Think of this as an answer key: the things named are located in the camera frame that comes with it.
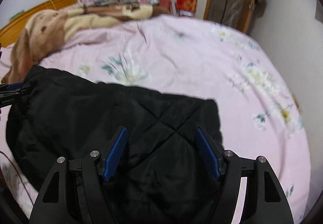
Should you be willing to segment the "black quilted puffer jacket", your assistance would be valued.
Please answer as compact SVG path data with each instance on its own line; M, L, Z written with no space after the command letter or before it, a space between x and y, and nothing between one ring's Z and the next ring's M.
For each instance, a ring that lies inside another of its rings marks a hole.
M203 127L222 140L213 100L141 87L92 83L35 66L31 92L10 108L6 141L29 183L40 189L59 157L83 158L126 127L115 176L103 185L116 223L207 223L218 186L195 144Z

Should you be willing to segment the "brown dog print blanket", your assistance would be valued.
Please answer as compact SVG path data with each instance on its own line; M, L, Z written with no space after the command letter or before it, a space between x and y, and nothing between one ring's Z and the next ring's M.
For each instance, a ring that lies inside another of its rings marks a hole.
M33 66L60 50L78 31L111 27L163 14L171 13L166 7L151 4L82 7L62 11L47 9L35 13L28 19L11 50L11 67L1 83L22 82Z

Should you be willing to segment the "red gift box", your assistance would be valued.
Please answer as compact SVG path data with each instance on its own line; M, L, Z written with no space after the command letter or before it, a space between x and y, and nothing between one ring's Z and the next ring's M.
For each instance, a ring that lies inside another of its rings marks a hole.
M176 0L177 11L196 12L198 0Z

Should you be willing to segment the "wooden headboard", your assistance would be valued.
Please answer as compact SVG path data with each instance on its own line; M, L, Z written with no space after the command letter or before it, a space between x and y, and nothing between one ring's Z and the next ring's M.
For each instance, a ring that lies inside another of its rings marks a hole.
M23 30L28 19L35 13L45 9L59 10L69 5L77 3L77 0L47 0L39 5L25 11L24 13L15 17L5 27L1 28L0 31L0 42L2 47L7 47L15 43Z

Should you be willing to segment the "pink floral duvet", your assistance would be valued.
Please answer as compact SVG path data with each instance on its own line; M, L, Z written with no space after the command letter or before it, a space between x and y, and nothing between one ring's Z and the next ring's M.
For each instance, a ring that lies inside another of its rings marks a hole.
M302 222L310 182L306 133L286 83L247 35L214 22L161 15L78 31L35 66L92 83L215 101L223 148L241 158L265 157L282 186L293 223ZM14 207L30 223L43 184L35 189L9 152L12 157L1 168ZM241 178L231 223L240 223L246 184Z

